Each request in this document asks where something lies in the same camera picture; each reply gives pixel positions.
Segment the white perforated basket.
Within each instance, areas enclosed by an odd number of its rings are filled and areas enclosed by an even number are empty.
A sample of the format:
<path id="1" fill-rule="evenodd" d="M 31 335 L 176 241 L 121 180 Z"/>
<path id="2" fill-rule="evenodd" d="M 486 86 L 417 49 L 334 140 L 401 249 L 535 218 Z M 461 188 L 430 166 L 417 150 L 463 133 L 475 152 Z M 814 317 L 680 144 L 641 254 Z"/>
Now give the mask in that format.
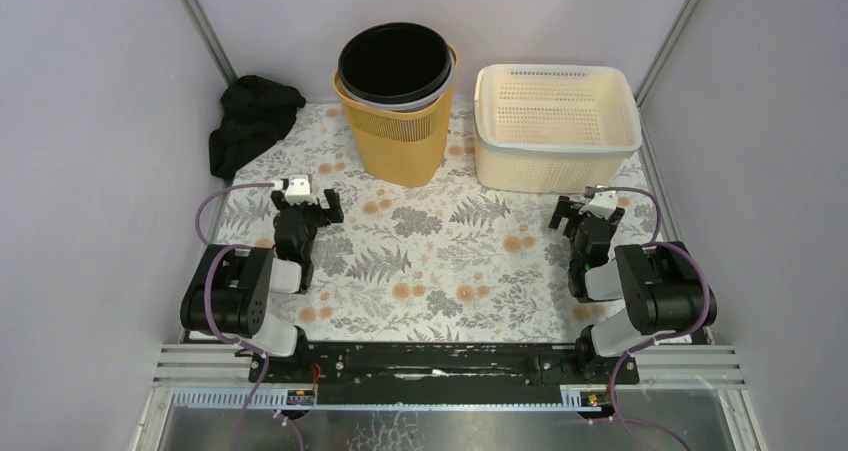
<path id="1" fill-rule="evenodd" d="M 606 66 L 495 64 L 477 75 L 477 134 L 510 154 L 627 157 L 642 145 L 632 89 Z"/>

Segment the cream large container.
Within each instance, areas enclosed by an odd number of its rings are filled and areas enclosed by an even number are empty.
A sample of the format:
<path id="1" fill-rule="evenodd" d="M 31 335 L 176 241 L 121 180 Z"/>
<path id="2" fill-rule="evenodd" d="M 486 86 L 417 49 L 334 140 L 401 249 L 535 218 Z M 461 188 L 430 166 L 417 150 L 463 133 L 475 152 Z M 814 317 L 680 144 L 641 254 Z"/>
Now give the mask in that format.
<path id="1" fill-rule="evenodd" d="M 540 193 L 575 194 L 585 187 L 610 185 L 623 157 L 544 156 L 508 152 L 486 143 L 474 127 L 475 169 L 481 185 L 495 190 Z"/>

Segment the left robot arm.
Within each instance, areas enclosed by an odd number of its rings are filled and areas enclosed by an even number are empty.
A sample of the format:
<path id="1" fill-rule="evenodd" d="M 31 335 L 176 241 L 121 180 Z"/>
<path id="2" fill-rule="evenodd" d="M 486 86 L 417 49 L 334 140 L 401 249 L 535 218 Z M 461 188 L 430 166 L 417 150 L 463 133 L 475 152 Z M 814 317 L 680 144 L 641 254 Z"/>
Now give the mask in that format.
<path id="1" fill-rule="evenodd" d="M 303 294 L 314 273 L 312 253 L 318 230 L 344 221 L 334 189 L 318 197 L 304 176 L 249 188 L 268 188 L 277 210 L 273 243 L 268 247 L 206 245 L 180 307 L 182 327 L 261 356 L 272 356 L 272 369 L 288 382 L 309 372 L 310 356 L 299 348 L 297 326 L 273 316 L 269 295 Z"/>

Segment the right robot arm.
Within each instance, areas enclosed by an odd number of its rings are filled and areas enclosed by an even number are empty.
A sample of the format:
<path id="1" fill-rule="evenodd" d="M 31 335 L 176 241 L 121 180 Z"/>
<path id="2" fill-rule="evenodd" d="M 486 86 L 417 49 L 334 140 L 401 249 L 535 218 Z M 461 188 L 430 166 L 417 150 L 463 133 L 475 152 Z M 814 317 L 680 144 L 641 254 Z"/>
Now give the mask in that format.
<path id="1" fill-rule="evenodd" d="M 585 203 L 559 197 L 549 223 L 554 230 L 565 225 L 571 295 L 580 303 L 623 302 L 575 343 L 575 373 L 589 383 L 612 371 L 613 357 L 646 341 L 689 335 L 717 316 L 715 295 L 683 243 L 612 245 L 623 217 L 616 193 L 601 191 Z"/>

